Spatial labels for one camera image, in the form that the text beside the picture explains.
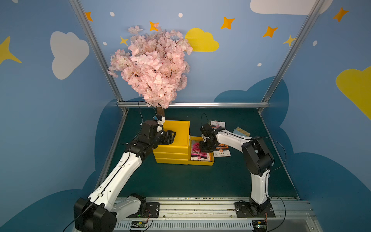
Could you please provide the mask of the pink hollyhock seed bag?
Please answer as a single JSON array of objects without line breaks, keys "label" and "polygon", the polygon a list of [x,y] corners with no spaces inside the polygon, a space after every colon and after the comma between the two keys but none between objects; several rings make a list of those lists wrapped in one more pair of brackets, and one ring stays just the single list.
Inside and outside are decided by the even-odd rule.
[{"label": "pink hollyhock seed bag", "polygon": [[225,122],[222,122],[222,121],[210,121],[210,126],[213,128],[213,129],[217,129],[217,128],[225,128],[226,126],[226,123]]},{"label": "pink hollyhock seed bag", "polygon": [[209,153],[200,151],[200,141],[191,141],[191,160],[195,161],[210,161]]}]

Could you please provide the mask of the yellow bottom drawer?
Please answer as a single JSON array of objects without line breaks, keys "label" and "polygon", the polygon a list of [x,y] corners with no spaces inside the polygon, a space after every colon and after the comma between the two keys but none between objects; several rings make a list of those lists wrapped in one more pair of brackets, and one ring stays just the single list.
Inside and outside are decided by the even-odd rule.
[{"label": "yellow bottom drawer", "polygon": [[201,137],[190,137],[189,158],[187,164],[213,166],[214,154],[201,152],[200,142],[202,141],[203,139]]}]

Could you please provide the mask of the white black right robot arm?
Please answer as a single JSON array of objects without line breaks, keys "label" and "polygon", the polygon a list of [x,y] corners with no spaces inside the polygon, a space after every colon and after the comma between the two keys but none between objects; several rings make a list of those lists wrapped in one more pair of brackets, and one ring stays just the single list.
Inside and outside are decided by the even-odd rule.
[{"label": "white black right robot arm", "polygon": [[247,209],[258,217],[270,210],[268,182],[274,158],[264,140],[232,133],[228,130],[212,128],[209,124],[201,126],[203,141],[201,152],[212,152],[217,145],[224,144],[243,153],[246,167],[251,174],[251,194]]}]

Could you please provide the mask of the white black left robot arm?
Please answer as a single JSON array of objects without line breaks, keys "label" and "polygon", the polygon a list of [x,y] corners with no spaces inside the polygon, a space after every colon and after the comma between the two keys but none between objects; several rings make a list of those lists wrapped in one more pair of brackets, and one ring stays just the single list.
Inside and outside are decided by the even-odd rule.
[{"label": "white black left robot arm", "polygon": [[126,149],[107,178],[88,198],[79,198],[74,204],[74,225],[80,232],[111,232],[123,219],[147,215],[146,198],[132,194],[120,203],[117,197],[123,187],[148,155],[159,145],[170,145],[176,133],[164,130],[165,118],[147,120]]}]

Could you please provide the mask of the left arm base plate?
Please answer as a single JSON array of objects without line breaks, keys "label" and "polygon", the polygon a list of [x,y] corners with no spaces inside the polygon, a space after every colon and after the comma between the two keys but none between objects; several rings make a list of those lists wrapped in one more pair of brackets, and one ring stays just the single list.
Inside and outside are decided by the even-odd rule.
[{"label": "left arm base plate", "polygon": [[140,210],[128,218],[158,218],[160,210],[160,203],[147,203],[146,206],[140,208]]}]

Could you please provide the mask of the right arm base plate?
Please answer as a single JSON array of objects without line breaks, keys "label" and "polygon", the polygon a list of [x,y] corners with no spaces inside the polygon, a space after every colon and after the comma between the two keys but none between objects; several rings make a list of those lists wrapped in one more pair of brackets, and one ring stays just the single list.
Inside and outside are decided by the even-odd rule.
[{"label": "right arm base plate", "polygon": [[275,212],[272,204],[267,201],[264,204],[256,204],[245,201],[234,203],[238,218],[274,218]]}]

